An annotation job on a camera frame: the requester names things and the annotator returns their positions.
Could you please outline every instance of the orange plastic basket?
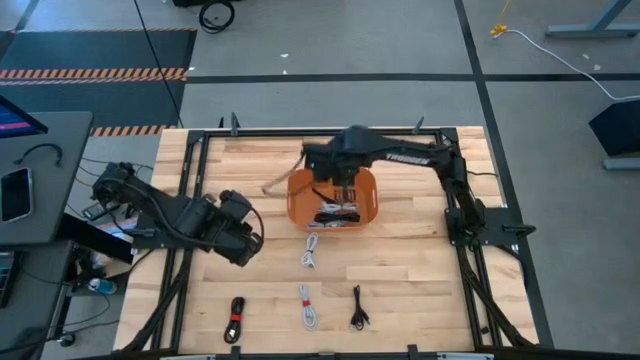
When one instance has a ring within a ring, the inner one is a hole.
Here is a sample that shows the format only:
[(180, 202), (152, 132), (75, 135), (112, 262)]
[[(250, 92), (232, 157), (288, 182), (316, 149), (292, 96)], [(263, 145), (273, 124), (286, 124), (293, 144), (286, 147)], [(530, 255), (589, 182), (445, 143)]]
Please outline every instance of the orange plastic basket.
[(360, 222), (347, 222), (342, 227), (310, 227), (318, 213), (318, 209), (322, 206), (322, 198), (315, 194), (313, 190), (318, 191), (322, 195), (338, 200), (343, 188), (333, 186), (329, 181), (327, 183), (313, 183), (313, 174), (311, 170), (297, 170), (289, 177), (287, 186), (287, 214), (289, 219), (298, 226), (314, 231), (336, 231), (361, 228), (367, 225), (378, 215), (378, 189), (376, 188), (376, 179), (373, 174), (366, 168), (360, 168), (360, 172), (356, 175), (353, 188), (349, 189), (351, 194), (355, 193), (355, 202), (357, 203), (357, 211), (360, 214)]

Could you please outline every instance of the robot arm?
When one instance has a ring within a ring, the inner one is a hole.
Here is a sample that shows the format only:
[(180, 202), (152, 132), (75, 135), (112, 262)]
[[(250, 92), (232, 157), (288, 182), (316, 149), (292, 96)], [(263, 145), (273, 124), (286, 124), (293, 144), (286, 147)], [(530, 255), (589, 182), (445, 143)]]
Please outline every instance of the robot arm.
[(255, 210), (237, 192), (223, 191), (219, 207), (209, 195), (199, 199), (170, 196), (138, 179), (128, 163), (107, 165), (92, 188), (92, 198), (103, 205), (112, 201), (131, 204), (153, 218), (168, 236), (184, 241), (185, 247), (213, 249), (239, 266), (246, 265), (262, 247), (262, 236), (243, 222)]
[(352, 126), (327, 144), (303, 144), (303, 154), (314, 181), (331, 180), (345, 188), (353, 186), (361, 167), (369, 168), (377, 160), (433, 168), (442, 189), (458, 201), (464, 230), (474, 234), (485, 230), (484, 204), (471, 192), (464, 158), (450, 146), (396, 140)]

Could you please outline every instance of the smartphone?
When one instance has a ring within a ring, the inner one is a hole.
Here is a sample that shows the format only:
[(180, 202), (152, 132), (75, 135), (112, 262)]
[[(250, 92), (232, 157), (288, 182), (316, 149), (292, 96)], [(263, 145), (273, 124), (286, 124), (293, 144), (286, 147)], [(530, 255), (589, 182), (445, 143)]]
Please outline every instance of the smartphone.
[(0, 202), (3, 222), (20, 220), (33, 213), (33, 182), (29, 168), (2, 176)]

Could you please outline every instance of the wooden table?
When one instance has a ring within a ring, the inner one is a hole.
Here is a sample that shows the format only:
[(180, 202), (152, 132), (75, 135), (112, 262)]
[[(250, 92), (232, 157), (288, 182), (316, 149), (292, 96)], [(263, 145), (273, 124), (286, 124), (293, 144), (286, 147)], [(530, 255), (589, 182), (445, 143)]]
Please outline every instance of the wooden table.
[[(177, 193), (187, 133), (162, 133), (152, 185), (169, 194)], [(469, 170), (494, 172), (483, 128), (459, 127), (458, 134)], [(321, 233), (314, 252), (317, 268), (300, 264), (308, 232), (289, 221), (286, 200), (265, 198), (260, 186), (292, 166), (303, 140), (327, 139), (211, 140), (204, 193), (217, 196), (235, 189), (247, 196), (264, 218), (266, 240), (244, 268), (213, 252), (195, 252), (180, 353), (229, 353), (223, 331), (236, 296), (247, 300), (242, 337), (236, 344), (243, 353), (404, 352), (408, 344), (420, 351), (473, 349), (458, 261), (443, 217), (445, 194), (431, 169), (376, 162), (372, 172), (378, 183), (378, 217), (362, 230)], [(433, 141), (429, 136), (411, 140)], [(196, 150), (188, 195), (193, 193), (198, 154)], [(495, 177), (469, 175), (469, 182), (487, 206), (502, 204)], [(279, 186), (284, 191), (286, 183)], [(252, 215), (248, 221), (257, 228)], [(521, 333), (536, 342), (518, 262), (496, 248), (484, 250), (496, 302)], [(156, 251), (131, 275), (116, 349), (132, 339), (157, 304), (165, 256), (166, 251)], [(298, 293), (302, 283), (309, 286), (318, 314), (315, 332), (303, 327)], [(349, 321), (354, 311), (352, 288), (358, 284), (371, 325), (354, 332)], [(477, 297), (476, 303), (485, 326), (486, 313)], [(170, 308), (163, 346), (168, 346), (172, 320)], [(490, 344), (488, 335), (484, 343)]]

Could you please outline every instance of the black cable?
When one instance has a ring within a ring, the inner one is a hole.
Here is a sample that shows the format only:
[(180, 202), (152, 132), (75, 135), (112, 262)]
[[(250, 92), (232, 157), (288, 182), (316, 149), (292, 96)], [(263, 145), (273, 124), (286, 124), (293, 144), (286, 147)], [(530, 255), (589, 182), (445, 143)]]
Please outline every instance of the black cable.
[(92, 173), (91, 171), (85, 169), (82, 167), (82, 165), (78, 165), (78, 168), (84, 172), (86, 172), (87, 174), (91, 175), (91, 176), (95, 176), (95, 177), (100, 177), (100, 175), (96, 174), (96, 173)]
[(469, 173), (469, 174), (471, 174), (471, 175), (475, 175), (475, 176), (485, 176), (485, 175), (488, 175), (488, 176), (495, 176), (495, 177), (498, 177), (498, 174), (490, 173), (490, 172), (479, 172), (479, 173), (477, 173), (477, 172), (475, 172), (475, 171), (467, 170), (467, 173)]
[(50, 147), (50, 148), (53, 148), (56, 151), (56, 156), (57, 157), (56, 157), (55, 165), (57, 167), (60, 167), (60, 163), (62, 162), (63, 151), (62, 151), (62, 148), (58, 144), (54, 144), (54, 143), (44, 143), (44, 144), (38, 144), (38, 145), (32, 146), (22, 154), (22, 157), (20, 157), (20, 159), (14, 160), (13, 163), (16, 164), (16, 165), (21, 165), (24, 162), (24, 160), (27, 158), (27, 156), (29, 156), (29, 154), (31, 154), (31, 152), (33, 152), (33, 150), (39, 149), (41, 147)]
[(160, 76), (162, 76), (162, 82), (164, 82), (164, 86), (167, 88), (167, 91), (169, 92), (169, 97), (171, 98), (173, 109), (176, 112), (176, 116), (178, 116), (178, 123), (180, 124), (180, 127), (184, 128), (184, 124), (182, 123), (182, 118), (180, 117), (180, 109), (178, 108), (178, 103), (176, 102), (175, 97), (173, 97), (173, 92), (171, 92), (171, 88), (169, 87), (167, 78), (164, 76), (164, 71), (162, 71), (162, 65), (160, 65), (158, 54), (156, 54), (156, 49), (153, 47), (153, 43), (151, 42), (151, 37), (149, 36), (149, 31), (147, 30), (147, 25), (145, 25), (144, 19), (142, 18), (142, 12), (140, 11), (138, 0), (133, 0), (133, 3), (136, 5), (136, 11), (138, 11), (140, 24), (142, 24), (142, 30), (144, 30), (144, 36), (147, 38), (147, 42), (149, 43), (149, 48), (151, 48), (151, 53), (153, 54), (153, 59), (155, 60), (156, 66), (158, 67), (158, 72), (160, 72)]
[[(96, 164), (111, 164), (112, 162), (117, 162), (117, 161), (95, 160), (95, 159), (89, 159), (89, 158), (86, 158), (86, 157), (83, 157), (82, 160), (88, 161), (88, 162), (92, 162), (92, 163), (96, 163)], [(144, 168), (147, 168), (147, 169), (153, 171), (153, 166), (149, 166), (149, 165), (145, 165), (145, 164), (139, 164), (139, 163), (132, 163), (132, 162), (128, 162), (128, 163), (131, 164), (131, 165), (144, 167)]]
[(82, 214), (80, 214), (79, 212), (76, 211), (76, 209), (74, 209), (71, 205), (67, 204), (67, 207), (69, 208), (69, 210), (71, 210), (74, 214), (76, 214), (76, 216), (78, 216), (81, 220), (84, 219), (85, 217), (82, 216)]
[[(231, 12), (231, 15), (229, 15), (229, 20), (227, 20), (227, 22), (225, 22), (222, 25), (216, 25), (213, 22), (211, 22), (209, 19), (207, 19), (204, 15), (207, 12), (207, 10), (209, 10), (210, 7), (212, 7), (213, 5), (217, 5), (220, 4), (224, 7), (226, 7), (227, 9), (229, 9), (229, 11)], [(200, 9), (200, 13), (198, 14), (198, 20), (200, 21), (200, 26), (202, 27), (202, 31), (208, 33), (208, 34), (217, 34), (221, 31), (223, 31), (224, 29), (228, 28), (232, 23), (233, 20), (236, 18), (236, 9), (234, 9), (233, 5), (231, 5), (230, 1), (227, 0), (212, 0), (209, 1), (208, 3), (204, 4), (202, 6), (202, 8)]]
[(131, 273), (133, 273), (133, 269), (135, 269), (136, 266), (138, 266), (138, 264), (142, 262), (142, 260), (144, 260), (147, 256), (151, 255), (151, 253), (154, 252), (155, 250), (156, 249), (149, 249), (149, 251), (147, 251), (146, 254), (142, 255), (140, 259), (138, 259), (138, 261), (136, 261), (135, 263), (133, 263), (133, 265), (131, 265), (131, 268), (129, 269), (129, 271), (127, 271), (127, 273), (131, 275)]
[(518, 260), (518, 262), (520, 263), (520, 268), (522, 269), (522, 282), (524, 283), (524, 288), (528, 289), (529, 282), (527, 280), (527, 269), (524, 265), (524, 262), (522, 262), (522, 260), (520, 259), (520, 254), (518, 254), (515, 250), (507, 245), (498, 245), (497, 248), (511, 255), (514, 259)]
[[(46, 279), (43, 279), (43, 278), (41, 278), (39, 276), (36, 276), (36, 275), (28, 272), (27, 270), (25, 270), (25, 268), (19, 262), (18, 262), (18, 264), (19, 264), (19, 267), (20, 267), (20, 272), (22, 272), (23, 274), (29, 276), (32, 279), (35, 279), (35, 280), (40, 281), (40, 282), (45, 283), (45, 284), (58, 285), (58, 286), (82, 286), (82, 285), (84, 285), (84, 284), (82, 284), (80, 282), (78, 282), (78, 283), (68, 283), (68, 282), (58, 282), (58, 281), (46, 280)], [(63, 326), (82, 324), (82, 323), (85, 323), (87, 321), (91, 321), (93, 319), (97, 319), (100, 316), (102, 316), (104, 313), (109, 311), (109, 309), (111, 308), (111, 301), (109, 301), (109, 298), (107, 298), (107, 296), (105, 294), (97, 291), (97, 289), (95, 287), (93, 287), (93, 289), (96, 290), (96, 292), (98, 294), (102, 295), (102, 297), (107, 302), (107, 306), (104, 308), (104, 310), (102, 310), (99, 314), (94, 315), (94, 316), (92, 316), (92, 317), (90, 317), (88, 319), (82, 320), (82, 321), (76, 321), (76, 322), (72, 322), (72, 323), (69, 323), (69, 324), (63, 324), (63, 325), (53, 325), (53, 326), (50, 326), (49, 328), (57, 328), (57, 327), (63, 327)]]
[(364, 329), (364, 322), (369, 322), (369, 315), (360, 306), (360, 285), (353, 288), (353, 297), (356, 299), (356, 311), (351, 317), (351, 326), (360, 331)]
[(18, 345), (18, 346), (6, 348), (6, 349), (0, 349), (0, 355), (8, 354), (8, 353), (11, 353), (11, 352), (14, 352), (14, 351), (18, 351), (18, 350), (22, 350), (22, 349), (26, 349), (26, 348), (30, 348), (32, 346), (44, 345), (45, 343), (47, 343), (49, 341), (58, 340), (58, 339), (60, 339), (60, 338), (62, 338), (64, 336), (67, 336), (67, 335), (77, 334), (77, 333), (79, 333), (81, 331), (88, 330), (88, 329), (93, 329), (93, 328), (96, 328), (96, 327), (117, 324), (118, 322), (120, 322), (120, 320), (114, 320), (114, 321), (110, 321), (110, 322), (106, 322), (106, 323), (88, 325), (88, 326), (81, 327), (81, 328), (76, 329), (76, 330), (67, 331), (65, 333), (62, 333), (62, 335), (60, 335), (60, 336), (52, 336), (52, 337), (45, 338), (45, 339), (42, 339), (40, 341), (32, 342), (32, 343), (29, 343), (29, 344)]
[(132, 238), (135, 238), (135, 237), (137, 237), (137, 236), (138, 236), (138, 235), (135, 235), (135, 234), (133, 234), (133, 233), (129, 232), (129, 231), (128, 231), (128, 230), (126, 230), (126, 229), (123, 229), (123, 228), (122, 228), (122, 226), (120, 226), (120, 224), (118, 224), (118, 220), (116, 219), (116, 216), (115, 216), (115, 215), (113, 215), (113, 213), (107, 213), (107, 214), (108, 214), (109, 216), (111, 216), (111, 220), (113, 220), (113, 225), (115, 225), (115, 227), (117, 227), (117, 228), (118, 228), (118, 230), (120, 230), (123, 234), (125, 234), (125, 235), (129, 235), (129, 236), (131, 236)]
[(346, 214), (333, 214), (333, 213), (317, 213), (313, 218), (313, 221), (317, 223), (327, 223), (332, 221), (348, 221), (348, 222), (360, 222), (360, 214), (357, 212), (350, 212)]
[(258, 218), (258, 223), (260, 223), (260, 239), (258, 239), (257, 243), (258, 243), (258, 247), (256, 248), (256, 252), (259, 252), (260, 249), (262, 249), (262, 244), (264, 243), (264, 222), (262, 222), (262, 216), (260, 216), (260, 213), (258, 212), (258, 210), (256, 210), (256, 208), (254, 208), (251, 205), (245, 204), (241, 201), (232, 199), (232, 198), (227, 198), (228, 201), (234, 202), (236, 204), (240, 204), (243, 206), (246, 206), (249, 208), (249, 211), (251, 211), (252, 213), (256, 214), (256, 217)]
[[(158, 215), (160, 217), (160, 222), (162, 223), (162, 225), (164, 225), (164, 227), (167, 229), (167, 231), (170, 232), (171, 235), (175, 236), (177, 239), (185, 241), (185, 242), (193, 243), (193, 244), (196, 244), (196, 245), (199, 245), (199, 246), (206, 246), (208, 248), (210, 248), (212, 246), (225, 247), (222, 244), (214, 244), (213, 242), (202, 241), (202, 240), (199, 240), (199, 239), (196, 239), (196, 238), (192, 238), (190, 236), (186, 236), (186, 235), (182, 234), (173, 225), (171, 225), (171, 223), (167, 219), (167, 215), (164, 213), (164, 210), (162, 209), (162, 207), (158, 203), (158, 200), (156, 200), (156, 198), (154, 198), (153, 196), (149, 195), (144, 190), (140, 190), (137, 187), (125, 182), (124, 180), (120, 180), (120, 179), (116, 179), (116, 178), (104, 178), (104, 179), (102, 179), (102, 181), (111, 181), (111, 182), (118, 183), (118, 184), (120, 184), (122, 186), (126, 186), (126, 187), (130, 188), (131, 190), (133, 190), (133, 191), (137, 192), (138, 194), (140, 194), (145, 199), (148, 199), (149, 201), (151, 201), (151, 203), (153, 204), (153, 206), (156, 208), (156, 210), (158, 212)], [(260, 217), (260, 215), (258, 214), (257, 211), (255, 211), (255, 213), (258, 216), (258, 220), (260, 221), (260, 227), (262, 228), (261, 231), (262, 231), (262, 235), (263, 235), (262, 240), (264, 240), (264, 225), (262, 223), (262, 218)]]
[(227, 344), (235, 344), (240, 339), (242, 332), (242, 310), (244, 309), (244, 298), (236, 297), (231, 302), (231, 317), (229, 325), (224, 331), (224, 342)]

